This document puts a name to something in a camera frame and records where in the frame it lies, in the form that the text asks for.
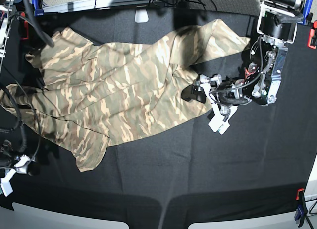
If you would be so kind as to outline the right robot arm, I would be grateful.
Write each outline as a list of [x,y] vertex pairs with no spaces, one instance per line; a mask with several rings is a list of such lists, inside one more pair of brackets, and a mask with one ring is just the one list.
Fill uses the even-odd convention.
[[[52,38],[41,29],[38,22],[35,20],[33,9],[31,8],[29,0],[23,0],[23,3],[25,7],[25,12],[28,15],[27,17],[22,16],[19,13],[12,14],[12,6],[14,4],[14,0],[0,0],[1,69],[4,68],[3,61],[6,54],[6,46],[10,36],[11,26],[13,21],[16,19],[23,19],[24,21],[28,22],[31,26],[33,26],[35,32],[45,44],[49,45],[50,47],[54,46]],[[13,192],[13,188],[10,183],[11,179],[16,174],[27,174],[29,165],[36,161],[35,158],[39,151],[41,140],[38,140],[38,145],[33,155],[29,156],[24,153],[27,148],[27,138],[24,128],[25,124],[22,121],[21,110],[15,98],[11,95],[9,90],[3,84],[0,85],[0,89],[9,98],[16,113],[16,122],[14,126],[11,128],[2,128],[0,132],[3,134],[10,134],[19,129],[22,138],[22,142],[18,150],[13,150],[12,144],[8,140],[5,140],[0,144],[0,194],[7,197]]]

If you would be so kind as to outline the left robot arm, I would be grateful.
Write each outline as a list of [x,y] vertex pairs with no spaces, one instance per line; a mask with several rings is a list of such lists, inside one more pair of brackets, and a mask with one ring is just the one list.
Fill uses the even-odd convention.
[[297,24],[304,20],[304,3],[305,0],[263,0],[256,28],[259,36],[250,48],[251,63],[244,69],[244,78],[223,81],[219,74],[201,74],[182,91],[185,101],[210,101],[214,116],[209,127],[213,132],[226,132],[239,105],[254,101],[267,106],[276,102],[288,52],[286,44],[295,41]]

